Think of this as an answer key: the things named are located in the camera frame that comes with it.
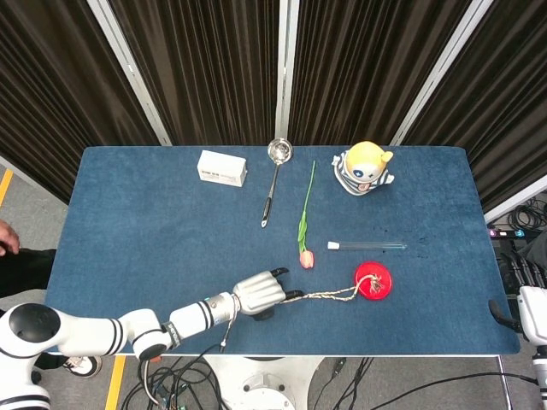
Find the bystander bare hand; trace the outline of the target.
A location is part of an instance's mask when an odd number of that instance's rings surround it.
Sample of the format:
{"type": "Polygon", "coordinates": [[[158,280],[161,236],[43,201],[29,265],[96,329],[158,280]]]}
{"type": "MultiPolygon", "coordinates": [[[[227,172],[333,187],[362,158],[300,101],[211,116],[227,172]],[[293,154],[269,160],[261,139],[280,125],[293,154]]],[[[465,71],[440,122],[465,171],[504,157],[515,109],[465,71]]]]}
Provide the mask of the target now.
{"type": "Polygon", "coordinates": [[[20,252],[20,239],[15,230],[4,220],[0,220],[0,257],[20,252]]]}

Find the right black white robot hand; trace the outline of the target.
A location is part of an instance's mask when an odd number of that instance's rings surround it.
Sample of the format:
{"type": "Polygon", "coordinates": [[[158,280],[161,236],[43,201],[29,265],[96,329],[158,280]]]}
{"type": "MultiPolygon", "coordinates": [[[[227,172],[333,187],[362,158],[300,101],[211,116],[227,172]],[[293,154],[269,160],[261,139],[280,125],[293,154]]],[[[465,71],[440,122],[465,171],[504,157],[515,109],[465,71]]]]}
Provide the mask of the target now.
{"type": "Polygon", "coordinates": [[[494,300],[488,308],[494,320],[512,331],[523,334],[536,347],[547,346],[547,289],[536,286],[521,286],[516,297],[519,319],[510,319],[502,314],[494,300]]]}

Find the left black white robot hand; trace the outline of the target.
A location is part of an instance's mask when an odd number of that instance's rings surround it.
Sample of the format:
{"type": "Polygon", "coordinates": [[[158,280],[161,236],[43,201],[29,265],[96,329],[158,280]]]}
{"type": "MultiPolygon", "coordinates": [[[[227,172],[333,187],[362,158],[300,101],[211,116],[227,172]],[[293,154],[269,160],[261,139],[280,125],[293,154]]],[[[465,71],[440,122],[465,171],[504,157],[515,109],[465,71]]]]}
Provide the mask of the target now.
{"type": "Polygon", "coordinates": [[[259,272],[238,282],[232,293],[238,301],[238,312],[247,316],[257,316],[281,302],[304,296],[301,290],[285,290],[278,277],[288,273],[286,267],[259,272]]]}

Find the red button with white thread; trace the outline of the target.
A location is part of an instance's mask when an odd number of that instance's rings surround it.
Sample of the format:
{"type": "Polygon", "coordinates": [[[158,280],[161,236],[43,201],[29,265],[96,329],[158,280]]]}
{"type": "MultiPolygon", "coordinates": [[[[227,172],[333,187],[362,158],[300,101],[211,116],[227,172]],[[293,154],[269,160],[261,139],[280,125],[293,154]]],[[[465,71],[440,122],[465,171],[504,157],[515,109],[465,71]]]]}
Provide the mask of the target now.
{"type": "Polygon", "coordinates": [[[357,292],[370,301],[388,297],[392,290],[392,276],[388,268],[377,261],[366,261],[355,271],[357,292]]]}

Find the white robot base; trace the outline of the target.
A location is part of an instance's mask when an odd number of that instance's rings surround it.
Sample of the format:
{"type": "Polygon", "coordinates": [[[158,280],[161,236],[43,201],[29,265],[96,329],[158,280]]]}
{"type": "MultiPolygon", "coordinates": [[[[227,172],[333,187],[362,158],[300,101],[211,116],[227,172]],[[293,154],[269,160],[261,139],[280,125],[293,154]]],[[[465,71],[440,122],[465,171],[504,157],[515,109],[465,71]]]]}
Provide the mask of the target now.
{"type": "Polygon", "coordinates": [[[309,387],[324,358],[208,354],[205,360],[229,410],[308,410],[309,387]]]}

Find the bystander black trousers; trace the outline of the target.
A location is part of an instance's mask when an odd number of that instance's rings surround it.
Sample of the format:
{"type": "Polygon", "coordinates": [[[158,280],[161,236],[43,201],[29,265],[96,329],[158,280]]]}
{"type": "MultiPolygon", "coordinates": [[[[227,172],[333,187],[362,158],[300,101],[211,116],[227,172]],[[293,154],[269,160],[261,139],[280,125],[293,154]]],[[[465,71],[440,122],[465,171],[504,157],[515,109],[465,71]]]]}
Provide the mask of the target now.
{"type": "Polygon", "coordinates": [[[18,254],[0,256],[0,298],[46,290],[55,256],[55,249],[20,249],[18,254]]]}

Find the pink tulip green stem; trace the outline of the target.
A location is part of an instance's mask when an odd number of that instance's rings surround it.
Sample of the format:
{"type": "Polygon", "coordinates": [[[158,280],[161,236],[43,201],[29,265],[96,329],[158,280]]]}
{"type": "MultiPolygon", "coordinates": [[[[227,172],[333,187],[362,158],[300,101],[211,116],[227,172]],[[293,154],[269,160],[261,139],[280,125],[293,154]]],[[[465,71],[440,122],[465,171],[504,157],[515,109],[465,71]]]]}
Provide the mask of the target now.
{"type": "Polygon", "coordinates": [[[309,184],[308,184],[306,196],[304,199],[303,211],[298,224],[297,243],[298,243],[298,250],[299,250],[299,261],[300,261],[301,267],[304,269],[311,269],[314,267],[314,264],[315,264],[314,254],[311,250],[307,248],[307,245],[306,245],[306,235],[308,230],[307,208],[309,203],[309,195],[310,195],[314,178],[315,178],[315,167],[316,167],[316,162],[313,161],[311,174],[309,177],[309,184]]]}

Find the glass test tube white cap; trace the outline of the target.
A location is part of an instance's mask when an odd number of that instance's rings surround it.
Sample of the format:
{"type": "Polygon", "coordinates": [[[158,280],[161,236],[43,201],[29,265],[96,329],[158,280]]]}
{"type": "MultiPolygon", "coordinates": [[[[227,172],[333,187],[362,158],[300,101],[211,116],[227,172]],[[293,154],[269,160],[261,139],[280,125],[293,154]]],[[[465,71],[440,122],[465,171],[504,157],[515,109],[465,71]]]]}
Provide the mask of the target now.
{"type": "Polygon", "coordinates": [[[407,245],[404,243],[356,243],[356,242],[333,242],[327,243],[329,250],[393,250],[393,249],[406,249],[407,245]]]}

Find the blue table mat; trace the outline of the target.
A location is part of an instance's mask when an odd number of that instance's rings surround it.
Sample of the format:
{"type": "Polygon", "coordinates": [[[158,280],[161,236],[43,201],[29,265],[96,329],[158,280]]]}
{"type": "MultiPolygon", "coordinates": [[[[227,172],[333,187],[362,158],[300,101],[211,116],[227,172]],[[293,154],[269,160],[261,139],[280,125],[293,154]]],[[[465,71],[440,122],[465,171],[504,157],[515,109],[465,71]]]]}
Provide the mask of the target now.
{"type": "Polygon", "coordinates": [[[507,304],[483,210],[463,149],[393,149],[394,181],[352,196],[336,180],[339,146],[298,147],[280,167],[268,224],[262,213],[275,165],[263,147],[230,146],[245,158],[242,187],[198,177],[198,147],[86,149],[46,291],[49,306],[80,317],[118,318],[150,308],[160,320],[286,267],[287,290],[339,290],[377,261],[392,276],[383,300],[307,300],[271,318],[239,316],[230,354],[515,354],[518,337],[491,316],[507,304]],[[312,162],[306,245],[298,224],[312,162]],[[329,250],[329,241],[404,243],[406,249],[329,250]]]}

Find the white cardboard box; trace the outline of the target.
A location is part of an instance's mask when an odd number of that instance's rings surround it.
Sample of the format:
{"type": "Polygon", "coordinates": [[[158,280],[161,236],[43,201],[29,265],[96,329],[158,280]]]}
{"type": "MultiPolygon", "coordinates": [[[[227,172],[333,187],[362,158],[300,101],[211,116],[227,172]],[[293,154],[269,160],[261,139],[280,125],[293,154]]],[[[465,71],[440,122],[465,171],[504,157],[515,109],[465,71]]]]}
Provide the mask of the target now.
{"type": "Polygon", "coordinates": [[[242,187],[247,175],[245,158],[204,149],[197,163],[202,181],[242,187]]]}

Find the dark brown curtain panel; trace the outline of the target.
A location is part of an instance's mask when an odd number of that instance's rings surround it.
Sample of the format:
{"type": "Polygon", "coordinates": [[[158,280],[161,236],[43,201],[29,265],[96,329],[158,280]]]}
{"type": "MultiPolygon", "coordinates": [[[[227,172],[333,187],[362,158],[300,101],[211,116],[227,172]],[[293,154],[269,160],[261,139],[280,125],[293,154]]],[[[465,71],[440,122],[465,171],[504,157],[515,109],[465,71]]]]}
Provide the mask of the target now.
{"type": "Polygon", "coordinates": [[[471,0],[301,0],[288,136],[387,145],[471,0]]]}
{"type": "Polygon", "coordinates": [[[86,0],[0,0],[0,156],[69,202],[88,147],[157,145],[86,0]]]}
{"type": "Polygon", "coordinates": [[[109,0],[174,145],[274,137],[279,0],[109,0]]]}
{"type": "Polygon", "coordinates": [[[493,0],[403,142],[464,149],[484,211],[547,175],[547,0],[493,0]]]}

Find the white black sneaker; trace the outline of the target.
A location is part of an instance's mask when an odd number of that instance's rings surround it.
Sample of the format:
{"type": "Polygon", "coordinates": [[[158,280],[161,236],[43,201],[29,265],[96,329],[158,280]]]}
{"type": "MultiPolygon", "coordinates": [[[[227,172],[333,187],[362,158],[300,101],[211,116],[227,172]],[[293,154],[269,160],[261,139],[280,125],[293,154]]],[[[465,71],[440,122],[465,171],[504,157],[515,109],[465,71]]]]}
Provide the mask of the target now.
{"type": "Polygon", "coordinates": [[[62,367],[76,377],[92,378],[101,371],[102,364],[99,356],[81,356],[68,358],[62,367]]]}

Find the yellow striped plush toy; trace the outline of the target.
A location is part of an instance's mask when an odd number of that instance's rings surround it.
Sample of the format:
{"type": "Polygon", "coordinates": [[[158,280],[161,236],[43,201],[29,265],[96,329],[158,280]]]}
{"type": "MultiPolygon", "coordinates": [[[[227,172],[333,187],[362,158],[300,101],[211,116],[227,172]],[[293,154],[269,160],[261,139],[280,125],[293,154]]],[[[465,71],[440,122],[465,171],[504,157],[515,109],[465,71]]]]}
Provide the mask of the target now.
{"type": "Polygon", "coordinates": [[[364,196],[383,185],[390,185],[395,176],[388,170],[391,151],[375,143],[363,141],[332,158],[336,180],[352,196],[364,196]]]}

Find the white frame rail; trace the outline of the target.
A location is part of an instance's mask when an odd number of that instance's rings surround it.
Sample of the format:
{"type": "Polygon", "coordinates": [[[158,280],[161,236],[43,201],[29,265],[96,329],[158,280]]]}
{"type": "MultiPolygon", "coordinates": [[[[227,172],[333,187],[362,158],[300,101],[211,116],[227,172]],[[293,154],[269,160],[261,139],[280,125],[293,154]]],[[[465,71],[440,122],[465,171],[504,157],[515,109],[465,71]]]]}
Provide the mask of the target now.
{"type": "Polygon", "coordinates": [[[498,220],[518,205],[523,204],[544,190],[547,190],[547,174],[485,213],[485,223],[490,224],[498,220]]]}

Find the white frame post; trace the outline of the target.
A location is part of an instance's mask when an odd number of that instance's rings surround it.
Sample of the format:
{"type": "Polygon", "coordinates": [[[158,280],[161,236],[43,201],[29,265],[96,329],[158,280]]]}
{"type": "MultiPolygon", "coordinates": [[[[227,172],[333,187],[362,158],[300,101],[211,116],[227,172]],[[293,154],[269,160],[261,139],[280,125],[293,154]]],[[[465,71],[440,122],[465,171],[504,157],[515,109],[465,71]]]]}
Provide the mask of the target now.
{"type": "Polygon", "coordinates": [[[409,110],[403,117],[401,124],[389,143],[390,146],[398,146],[403,143],[412,125],[441,84],[444,76],[456,61],[456,58],[461,54],[464,46],[484,19],[493,3],[494,0],[471,0],[438,59],[433,64],[409,110]]]}
{"type": "Polygon", "coordinates": [[[277,96],[274,133],[276,138],[287,139],[288,137],[299,9],[300,0],[279,0],[277,96]]]}
{"type": "Polygon", "coordinates": [[[122,31],[121,24],[116,18],[109,0],[86,0],[86,2],[119,62],[121,70],[131,86],[159,144],[161,146],[172,146],[168,131],[163,125],[161,116],[144,82],[126,36],[122,31]]]}

